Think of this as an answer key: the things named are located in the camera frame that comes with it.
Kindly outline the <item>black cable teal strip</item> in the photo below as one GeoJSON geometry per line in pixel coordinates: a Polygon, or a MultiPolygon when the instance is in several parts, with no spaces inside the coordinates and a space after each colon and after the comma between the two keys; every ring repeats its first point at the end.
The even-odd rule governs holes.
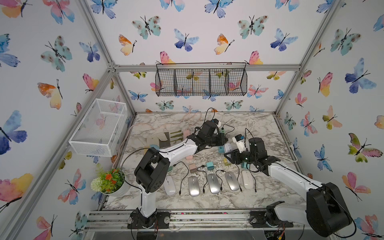
{"type": "Polygon", "coordinates": [[[254,174],[258,173],[259,171],[258,170],[253,171],[250,169],[248,169],[248,171],[251,173],[251,176],[252,176],[253,181],[254,181],[254,190],[255,190],[255,193],[257,193],[257,180],[256,180],[256,177],[254,176],[254,174]]]}

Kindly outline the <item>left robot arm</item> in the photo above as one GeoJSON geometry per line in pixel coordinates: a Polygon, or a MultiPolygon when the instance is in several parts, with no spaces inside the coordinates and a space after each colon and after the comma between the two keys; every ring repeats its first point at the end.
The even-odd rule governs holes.
{"type": "Polygon", "coordinates": [[[138,219],[146,228],[156,221],[156,191],[165,182],[170,165],[205,149],[226,144],[228,138],[220,132],[221,126],[222,122],[217,119],[206,121],[182,142],[162,150],[149,148],[144,154],[134,174],[142,191],[138,219]]]}

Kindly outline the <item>black charging cable silver mouse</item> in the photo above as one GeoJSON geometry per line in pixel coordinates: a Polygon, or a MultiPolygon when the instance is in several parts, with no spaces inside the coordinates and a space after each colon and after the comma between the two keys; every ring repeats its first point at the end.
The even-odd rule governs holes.
{"type": "Polygon", "coordinates": [[[205,187],[206,187],[206,185],[208,183],[208,180],[207,180],[208,174],[207,174],[207,171],[205,170],[205,168],[206,168],[206,165],[201,165],[200,167],[197,168],[197,171],[199,173],[203,174],[203,176],[202,176],[203,177],[203,180],[202,180],[202,183],[203,183],[203,194],[206,192],[205,191],[205,187]]]}

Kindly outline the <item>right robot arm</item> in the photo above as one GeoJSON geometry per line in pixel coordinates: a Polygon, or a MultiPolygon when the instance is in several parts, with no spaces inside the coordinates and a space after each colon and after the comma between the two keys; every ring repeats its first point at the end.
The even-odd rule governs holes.
{"type": "Polygon", "coordinates": [[[354,224],[339,188],[333,183],[321,183],[284,165],[278,157],[270,156],[261,138],[233,137],[236,148],[225,154],[233,164],[251,164],[256,173],[272,177],[295,191],[306,203],[291,205],[278,201],[266,207],[265,222],[277,226],[284,222],[309,226],[321,237],[329,237],[354,224]]]}

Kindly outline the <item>teal charger plug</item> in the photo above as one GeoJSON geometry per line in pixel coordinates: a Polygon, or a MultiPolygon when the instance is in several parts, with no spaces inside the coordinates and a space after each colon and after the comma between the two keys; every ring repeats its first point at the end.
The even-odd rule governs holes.
{"type": "Polygon", "coordinates": [[[208,171],[213,171],[215,169],[214,163],[213,162],[207,162],[206,167],[208,171]]]}

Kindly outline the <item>black charging cable white mouse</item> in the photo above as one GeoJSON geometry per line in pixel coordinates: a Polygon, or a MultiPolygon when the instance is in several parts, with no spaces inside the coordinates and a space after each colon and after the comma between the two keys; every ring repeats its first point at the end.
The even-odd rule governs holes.
{"type": "Polygon", "coordinates": [[[184,167],[185,167],[186,170],[187,170],[186,175],[182,178],[181,183],[180,183],[179,196],[181,196],[181,194],[182,194],[182,189],[183,189],[183,181],[184,181],[184,180],[186,179],[186,177],[189,175],[190,170],[189,170],[189,167],[188,167],[184,162],[178,162],[178,163],[174,164],[173,167],[176,167],[176,166],[179,165],[179,164],[183,164],[184,167]]]}

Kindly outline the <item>pink charger plug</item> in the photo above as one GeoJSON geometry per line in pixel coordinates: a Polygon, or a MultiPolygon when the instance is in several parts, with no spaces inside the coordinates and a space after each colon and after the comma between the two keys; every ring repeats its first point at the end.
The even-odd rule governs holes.
{"type": "Polygon", "coordinates": [[[197,172],[197,165],[196,164],[190,164],[189,165],[189,170],[190,170],[190,172],[191,173],[195,173],[195,172],[197,172]]]}

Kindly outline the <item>teal power strip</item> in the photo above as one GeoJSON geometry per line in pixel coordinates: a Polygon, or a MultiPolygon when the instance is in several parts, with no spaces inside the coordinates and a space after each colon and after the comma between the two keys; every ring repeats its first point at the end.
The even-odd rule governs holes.
{"type": "Polygon", "coordinates": [[[218,147],[218,153],[219,153],[219,154],[225,154],[225,153],[226,153],[226,151],[225,151],[225,147],[224,147],[224,146],[219,146],[219,147],[218,147]]]}

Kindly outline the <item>lavender mouse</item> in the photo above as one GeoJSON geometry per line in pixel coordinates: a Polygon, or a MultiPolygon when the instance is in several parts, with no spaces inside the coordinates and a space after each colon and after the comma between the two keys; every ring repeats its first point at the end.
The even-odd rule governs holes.
{"type": "Polygon", "coordinates": [[[233,146],[231,143],[224,144],[224,151],[225,151],[225,153],[230,153],[230,152],[232,152],[232,151],[234,151],[236,149],[237,149],[236,146],[233,146]]]}

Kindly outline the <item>white wireless mouse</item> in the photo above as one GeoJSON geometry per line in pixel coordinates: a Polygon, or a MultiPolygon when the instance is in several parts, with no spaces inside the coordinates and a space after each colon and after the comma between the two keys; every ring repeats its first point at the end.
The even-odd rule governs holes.
{"type": "Polygon", "coordinates": [[[176,186],[171,176],[166,176],[164,181],[164,189],[168,196],[172,196],[176,193],[176,186]]]}

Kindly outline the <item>yellow green charger plug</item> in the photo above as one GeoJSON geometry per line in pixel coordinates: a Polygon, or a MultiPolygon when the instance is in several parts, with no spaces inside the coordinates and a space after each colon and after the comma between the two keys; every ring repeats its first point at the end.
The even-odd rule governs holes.
{"type": "Polygon", "coordinates": [[[223,159],[223,163],[224,163],[225,166],[230,166],[232,164],[227,159],[223,159]]]}

